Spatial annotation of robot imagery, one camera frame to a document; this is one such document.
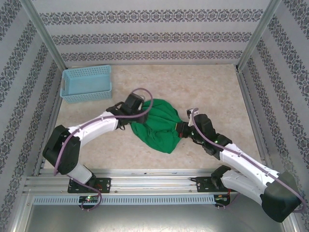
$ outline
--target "light blue basket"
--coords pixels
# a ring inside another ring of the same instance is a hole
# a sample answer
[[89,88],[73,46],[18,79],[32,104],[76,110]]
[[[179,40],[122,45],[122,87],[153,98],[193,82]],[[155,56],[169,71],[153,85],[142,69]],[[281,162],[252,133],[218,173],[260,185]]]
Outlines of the light blue basket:
[[63,71],[60,96],[68,103],[112,98],[111,70],[101,65]]

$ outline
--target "white robotic arm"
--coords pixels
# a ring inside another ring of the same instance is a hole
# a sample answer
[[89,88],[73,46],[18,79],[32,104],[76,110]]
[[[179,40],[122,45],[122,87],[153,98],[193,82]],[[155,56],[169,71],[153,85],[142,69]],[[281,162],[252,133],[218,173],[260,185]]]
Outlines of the white robotic arm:
[[[235,144],[226,145],[227,148],[231,150],[240,152],[243,156],[246,156],[251,161],[253,161],[258,166],[262,167],[268,173],[273,174],[278,178],[278,172],[272,170],[255,159],[251,158],[243,151],[241,151]],[[240,173],[237,173],[233,170],[229,170],[224,173],[221,181],[223,185],[228,189],[233,189],[241,194],[255,200],[257,203],[262,204],[260,195],[264,193],[267,188],[267,183],[272,183],[275,180],[269,175],[261,172],[256,166],[253,166],[243,157],[238,156],[230,151],[223,150],[220,152],[220,160],[229,164],[233,168],[237,169]]]
[[[98,136],[114,131],[131,121],[144,123],[147,114],[134,120],[113,117],[137,115],[142,112],[140,108],[143,102],[143,98],[131,93],[125,102],[108,108],[91,121],[69,128],[61,125],[56,127],[43,151],[43,156],[61,174],[68,175],[77,184],[93,189],[96,177],[78,162],[80,148]],[[292,175],[288,172],[280,174],[245,154],[230,139],[216,133],[210,119],[205,114],[198,114],[193,109],[188,110],[187,114],[189,118],[192,115],[190,121],[178,123],[176,126],[179,137],[190,137],[194,143],[201,145],[209,155],[237,170],[231,170],[226,166],[219,167],[211,175],[213,186],[223,191],[233,189],[253,199],[272,219],[278,222],[282,222],[300,205],[300,200],[291,191],[275,181],[275,179],[279,179],[297,192],[296,182]]]

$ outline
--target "green cloth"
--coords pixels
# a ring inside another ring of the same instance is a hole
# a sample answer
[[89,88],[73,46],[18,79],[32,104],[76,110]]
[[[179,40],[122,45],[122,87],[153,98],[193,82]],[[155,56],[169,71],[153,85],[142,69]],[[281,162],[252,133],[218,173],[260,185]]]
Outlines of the green cloth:
[[[146,101],[143,110],[146,110],[149,105],[150,101]],[[177,110],[171,104],[165,100],[154,99],[146,122],[144,124],[133,122],[131,128],[149,147],[171,153],[181,140],[176,132],[176,125],[181,121]]]

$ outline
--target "purple cable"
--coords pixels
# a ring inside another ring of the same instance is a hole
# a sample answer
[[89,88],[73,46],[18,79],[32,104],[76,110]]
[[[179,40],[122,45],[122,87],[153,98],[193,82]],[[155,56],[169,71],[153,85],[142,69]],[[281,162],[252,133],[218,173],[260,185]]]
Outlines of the purple cable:
[[[62,148],[61,148],[61,150],[60,150],[60,152],[59,152],[59,155],[58,155],[56,164],[55,164],[54,176],[57,175],[57,173],[58,173],[58,167],[59,167],[59,164],[60,164],[60,161],[61,161],[61,157],[62,157],[62,154],[63,154],[63,151],[64,151],[66,145],[68,144],[69,140],[74,136],[74,134],[76,134],[79,130],[81,130],[81,129],[83,129],[83,128],[89,126],[89,125],[91,125],[92,123],[95,123],[95,122],[97,122],[97,121],[101,121],[101,120],[104,120],[104,119],[108,119],[108,118],[137,118],[137,117],[141,117],[141,116],[147,114],[147,113],[150,111],[150,109],[152,108],[152,106],[153,106],[153,104],[154,104],[154,99],[153,99],[153,96],[152,96],[151,92],[150,92],[149,90],[145,89],[145,88],[136,88],[136,89],[133,90],[131,93],[134,93],[134,92],[137,91],[137,90],[144,90],[144,91],[146,91],[146,92],[149,94],[149,96],[150,96],[150,105],[149,105],[149,107],[147,108],[147,110],[145,110],[144,112],[142,112],[142,113],[140,113],[140,114],[131,115],[131,116],[115,116],[115,115],[112,115],[112,116],[106,116],[106,117],[99,117],[99,118],[95,118],[95,119],[93,119],[93,120],[90,120],[89,122],[87,122],[87,123],[83,124],[82,126],[80,126],[80,128],[78,128],[78,129],[76,129],[75,131],[73,131],[73,132],[66,138],[66,140],[64,141],[64,143],[63,143],[63,145],[62,145]],[[96,205],[94,205],[92,208],[87,209],[87,211],[90,211],[90,210],[93,210],[93,209],[97,208],[97,207],[100,205],[101,201],[102,201],[102,194],[100,193],[100,191],[97,190],[97,189],[95,189],[95,188],[92,188],[92,187],[90,187],[90,186],[88,186],[88,185],[85,185],[85,184],[79,182],[78,180],[76,180],[76,179],[74,179],[74,178],[72,178],[72,177],[70,177],[70,178],[71,178],[73,181],[75,181],[76,183],[78,183],[79,185],[84,186],[84,187],[86,187],[86,188],[88,188],[88,189],[91,189],[91,190],[93,190],[93,191],[95,191],[95,192],[98,193],[98,196],[99,196],[99,201],[98,201],[98,203],[97,203]]]
[[268,173],[266,170],[264,170],[263,168],[261,168],[259,165],[257,165],[256,163],[254,163],[251,159],[247,158],[246,156],[243,156],[240,152],[234,151],[232,149],[229,149],[227,147],[221,146],[219,144],[214,143],[213,141],[209,140],[208,138],[206,138],[205,135],[203,135],[203,133],[200,131],[200,129],[197,127],[195,120],[194,120],[194,112],[196,112],[198,110],[198,108],[195,108],[192,113],[191,113],[191,117],[192,117],[192,122],[193,125],[195,127],[195,129],[197,130],[197,132],[199,133],[200,136],[202,136],[203,139],[205,139],[208,143],[210,143],[211,145],[214,145],[218,148],[221,148],[223,150],[227,150],[229,152],[232,152],[240,157],[243,157],[245,160],[247,160],[250,164],[252,164],[254,167],[256,167],[257,169],[259,169],[260,171],[262,171],[263,173],[265,173],[266,175],[269,175],[271,178],[273,178],[275,181],[277,181],[279,184],[281,184],[282,186],[284,186],[285,188],[287,188],[289,191],[291,191],[296,197],[298,197],[298,199],[303,203],[303,208],[300,210],[294,210],[293,213],[304,213],[306,208],[307,208],[307,203],[306,201],[296,192],[294,191],[294,189],[292,189],[290,186],[288,186],[287,184],[283,183],[281,180],[279,180],[277,177],[275,177],[274,175]]

